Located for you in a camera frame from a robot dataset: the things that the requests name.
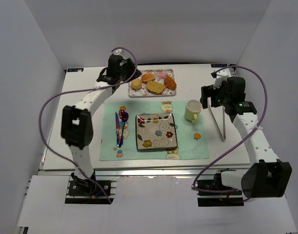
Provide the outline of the round pale bread roll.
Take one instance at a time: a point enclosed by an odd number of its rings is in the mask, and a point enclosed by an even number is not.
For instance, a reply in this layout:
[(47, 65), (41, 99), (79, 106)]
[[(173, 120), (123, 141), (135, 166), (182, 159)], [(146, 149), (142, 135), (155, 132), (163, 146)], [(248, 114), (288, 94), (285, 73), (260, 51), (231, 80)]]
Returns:
[(134, 90), (140, 90), (142, 88), (142, 82), (138, 79), (134, 79), (131, 83), (131, 88)]

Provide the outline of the herb bread slice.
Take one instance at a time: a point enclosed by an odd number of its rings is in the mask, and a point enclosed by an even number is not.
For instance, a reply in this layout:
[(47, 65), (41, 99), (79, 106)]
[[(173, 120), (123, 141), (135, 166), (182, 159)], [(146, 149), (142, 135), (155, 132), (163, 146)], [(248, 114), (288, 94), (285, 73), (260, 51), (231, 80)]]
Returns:
[(155, 81), (149, 81), (148, 83), (146, 83), (146, 87), (148, 91), (154, 94), (161, 94), (165, 89), (165, 85)]

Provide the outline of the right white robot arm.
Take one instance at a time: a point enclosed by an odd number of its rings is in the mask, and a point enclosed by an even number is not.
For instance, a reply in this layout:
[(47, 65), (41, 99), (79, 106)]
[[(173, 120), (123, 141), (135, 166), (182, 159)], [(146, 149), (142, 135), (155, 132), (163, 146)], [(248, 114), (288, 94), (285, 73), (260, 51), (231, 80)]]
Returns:
[(247, 170), (223, 169), (213, 178), (215, 193), (240, 190), (246, 198), (282, 197), (292, 173), (290, 163), (283, 162), (270, 147), (254, 104), (245, 99), (245, 80), (229, 77), (218, 88), (201, 88), (203, 108), (224, 107), (225, 113), (238, 130), (249, 156)]

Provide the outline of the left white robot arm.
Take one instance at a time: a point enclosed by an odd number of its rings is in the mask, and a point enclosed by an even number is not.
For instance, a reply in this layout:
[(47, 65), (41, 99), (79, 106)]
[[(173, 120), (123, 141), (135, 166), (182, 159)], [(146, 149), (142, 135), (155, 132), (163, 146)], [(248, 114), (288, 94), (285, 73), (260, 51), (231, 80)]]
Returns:
[(94, 175), (89, 150), (93, 139), (93, 115), (121, 84), (139, 76), (136, 62), (121, 55), (111, 55), (94, 87), (78, 103), (63, 108), (60, 134), (72, 154), (74, 179), (86, 182)]

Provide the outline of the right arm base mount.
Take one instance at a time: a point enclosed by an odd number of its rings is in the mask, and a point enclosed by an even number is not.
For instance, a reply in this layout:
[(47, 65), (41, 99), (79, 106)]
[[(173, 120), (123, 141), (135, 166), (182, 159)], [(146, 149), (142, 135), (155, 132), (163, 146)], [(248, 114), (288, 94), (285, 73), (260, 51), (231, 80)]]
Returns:
[(234, 169), (218, 170), (213, 179), (198, 179), (196, 188), (207, 190), (207, 192), (198, 191), (197, 199), (199, 207), (239, 207), (244, 206), (242, 192), (218, 193), (218, 191), (232, 190), (222, 184), (222, 172), (235, 171)]

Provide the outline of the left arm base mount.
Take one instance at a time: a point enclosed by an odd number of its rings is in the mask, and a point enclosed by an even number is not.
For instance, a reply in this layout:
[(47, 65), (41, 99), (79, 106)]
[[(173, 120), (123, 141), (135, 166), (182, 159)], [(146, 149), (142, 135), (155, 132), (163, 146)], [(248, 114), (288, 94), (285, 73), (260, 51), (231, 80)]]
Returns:
[(113, 193), (112, 182), (110, 180), (97, 180), (104, 192), (95, 183), (87, 179), (78, 178), (75, 173), (71, 173), (65, 204), (91, 204), (91, 205), (110, 205), (109, 200), (113, 202), (111, 196)]

